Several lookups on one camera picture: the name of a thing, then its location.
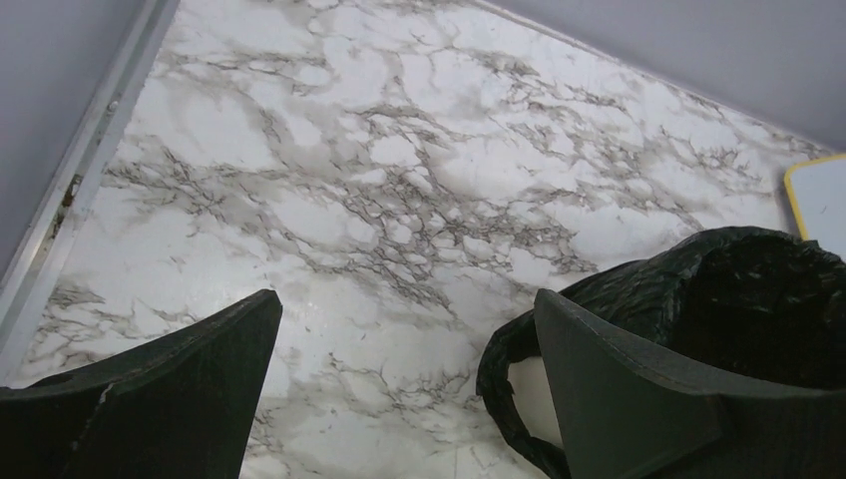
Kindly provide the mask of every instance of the gray veining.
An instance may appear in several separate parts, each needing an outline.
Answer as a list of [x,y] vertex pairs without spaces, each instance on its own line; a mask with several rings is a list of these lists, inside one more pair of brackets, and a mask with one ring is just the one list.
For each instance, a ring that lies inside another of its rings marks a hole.
[[785,229],[814,145],[467,2],[183,0],[19,382],[271,287],[242,477],[540,477],[491,332],[706,228]]

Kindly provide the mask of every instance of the yellow border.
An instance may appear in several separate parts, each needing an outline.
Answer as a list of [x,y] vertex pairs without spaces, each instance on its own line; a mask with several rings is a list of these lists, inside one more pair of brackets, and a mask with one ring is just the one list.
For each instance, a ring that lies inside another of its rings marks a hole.
[[846,159],[846,155],[835,155],[833,157],[826,157],[820,158],[817,160],[811,160],[810,162],[803,162],[787,169],[787,173],[784,174],[784,188],[787,189],[787,198],[790,200],[790,207],[793,208],[793,215],[796,217],[796,224],[799,226],[799,234],[802,235],[803,240],[808,240],[808,230],[805,228],[805,220],[802,218],[802,212],[799,210],[799,202],[796,200],[796,193],[793,191],[793,183],[790,180],[790,176],[796,170],[805,167],[811,167],[814,165],[819,165],[820,163],[827,163],[833,162],[835,160],[844,160]]

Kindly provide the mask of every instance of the plastic bag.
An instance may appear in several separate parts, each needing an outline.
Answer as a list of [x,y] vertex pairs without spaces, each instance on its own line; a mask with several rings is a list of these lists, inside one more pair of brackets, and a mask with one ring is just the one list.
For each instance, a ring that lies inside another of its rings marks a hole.
[[[846,387],[846,264],[815,241],[753,227],[706,231],[560,294],[711,366],[800,387]],[[549,477],[569,478],[566,451],[531,436],[508,381],[509,364],[540,354],[528,311],[493,334],[477,394],[512,448]]]

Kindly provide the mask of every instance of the floor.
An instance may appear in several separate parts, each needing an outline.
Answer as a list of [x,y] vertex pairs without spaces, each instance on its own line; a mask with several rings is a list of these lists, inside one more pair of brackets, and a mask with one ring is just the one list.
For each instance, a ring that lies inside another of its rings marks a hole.
[[781,175],[826,154],[468,2],[183,0],[18,383],[271,287],[243,478],[540,477],[474,395],[492,331],[787,229]]

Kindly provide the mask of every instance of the white tray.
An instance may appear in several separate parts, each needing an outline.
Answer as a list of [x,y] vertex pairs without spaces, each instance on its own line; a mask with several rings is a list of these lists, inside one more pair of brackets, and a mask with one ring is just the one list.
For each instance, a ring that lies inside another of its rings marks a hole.
[[846,155],[794,165],[784,185],[802,238],[846,258]]

